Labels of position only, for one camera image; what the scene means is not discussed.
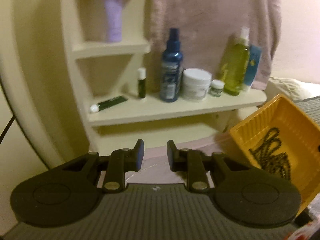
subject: plastic bin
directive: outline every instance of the plastic bin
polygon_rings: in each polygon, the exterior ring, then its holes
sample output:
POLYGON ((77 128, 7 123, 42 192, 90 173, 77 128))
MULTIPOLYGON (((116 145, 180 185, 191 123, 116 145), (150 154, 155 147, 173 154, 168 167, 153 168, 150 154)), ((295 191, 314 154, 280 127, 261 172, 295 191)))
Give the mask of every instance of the plastic bin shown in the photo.
POLYGON ((320 191, 320 127, 286 96, 278 95, 230 129, 230 134, 250 163, 261 168, 249 149, 259 147, 270 128, 280 130, 281 147, 291 165, 291 182, 299 189, 300 214, 320 191))

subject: blue spray bottle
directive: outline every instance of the blue spray bottle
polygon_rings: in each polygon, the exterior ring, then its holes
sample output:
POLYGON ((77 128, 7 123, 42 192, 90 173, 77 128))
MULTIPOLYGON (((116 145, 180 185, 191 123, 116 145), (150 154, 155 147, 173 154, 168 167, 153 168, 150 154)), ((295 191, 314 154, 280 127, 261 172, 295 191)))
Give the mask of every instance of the blue spray bottle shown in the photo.
POLYGON ((179 29, 170 28, 167 49, 162 54, 160 98, 175 102, 179 97, 183 54, 180 51, 179 29))

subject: small jar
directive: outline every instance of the small jar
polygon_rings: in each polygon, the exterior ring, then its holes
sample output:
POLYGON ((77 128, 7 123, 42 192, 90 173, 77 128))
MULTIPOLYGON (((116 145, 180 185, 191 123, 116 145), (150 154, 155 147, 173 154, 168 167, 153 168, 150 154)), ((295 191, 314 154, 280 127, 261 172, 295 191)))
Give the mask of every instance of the small jar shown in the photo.
POLYGON ((219 97, 221 96, 222 90, 224 87, 224 82, 218 79, 214 79, 211 81, 211 87, 209 94, 214 96, 214 97, 219 97))
POLYGON ((198 69, 188 68, 183 72, 182 96, 191 101, 202 101, 208 93, 212 75, 198 69))

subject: screw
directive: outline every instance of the screw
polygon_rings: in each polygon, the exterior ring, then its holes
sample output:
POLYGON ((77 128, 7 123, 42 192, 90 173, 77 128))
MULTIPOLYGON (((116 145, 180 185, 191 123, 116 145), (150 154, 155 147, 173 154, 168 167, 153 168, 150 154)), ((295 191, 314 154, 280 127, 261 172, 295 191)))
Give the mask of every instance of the screw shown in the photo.
POLYGON ((104 188, 108 190, 117 190, 120 188, 120 184, 115 181, 110 181, 104 185, 104 188))
POLYGON ((197 181, 192 183, 192 187, 196 190, 204 190, 208 187, 208 185, 202 181, 197 181))

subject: upper shelf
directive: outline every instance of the upper shelf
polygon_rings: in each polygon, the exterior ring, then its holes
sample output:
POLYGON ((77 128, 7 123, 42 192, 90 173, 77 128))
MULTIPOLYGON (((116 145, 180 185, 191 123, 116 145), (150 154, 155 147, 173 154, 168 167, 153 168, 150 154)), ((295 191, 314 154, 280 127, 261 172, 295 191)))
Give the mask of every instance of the upper shelf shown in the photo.
POLYGON ((124 103, 95 114, 88 114, 89 123, 92 126, 102 126, 170 119, 258 106, 267 100, 263 91, 255 89, 241 92, 237 97, 225 93, 219 98, 207 95, 202 102, 191 102, 179 98, 174 103, 166 103, 155 94, 147 95, 142 100, 126 97, 129 100, 124 103))
POLYGON ((123 40, 115 43, 86 41, 75 45, 72 49, 74 59, 149 52, 150 44, 145 38, 123 40))

